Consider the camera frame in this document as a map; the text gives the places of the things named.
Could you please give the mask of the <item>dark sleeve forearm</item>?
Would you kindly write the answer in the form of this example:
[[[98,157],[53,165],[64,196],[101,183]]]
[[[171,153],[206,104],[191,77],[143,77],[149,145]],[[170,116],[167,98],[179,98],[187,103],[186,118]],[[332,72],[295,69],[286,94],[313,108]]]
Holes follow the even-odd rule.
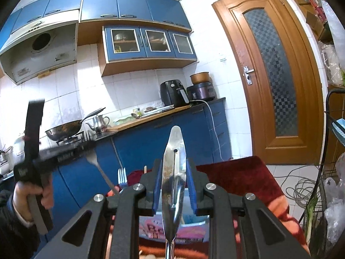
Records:
[[[24,224],[13,206],[13,193],[1,191],[1,258],[31,258],[40,244],[34,224]]]

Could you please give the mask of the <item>person's left hand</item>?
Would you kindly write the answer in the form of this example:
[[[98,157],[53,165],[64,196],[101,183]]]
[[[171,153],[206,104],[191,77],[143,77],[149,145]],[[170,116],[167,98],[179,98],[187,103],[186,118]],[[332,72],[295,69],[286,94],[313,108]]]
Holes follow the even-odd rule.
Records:
[[[25,222],[33,222],[32,209],[30,208],[30,198],[36,199],[36,195],[41,196],[41,204],[45,209],[51,209],[54,206],[52,176],[48,178],[48,183],[41,186],[30,182],[19,181],[15,185],[13,193],[13,207],[18,215]]]

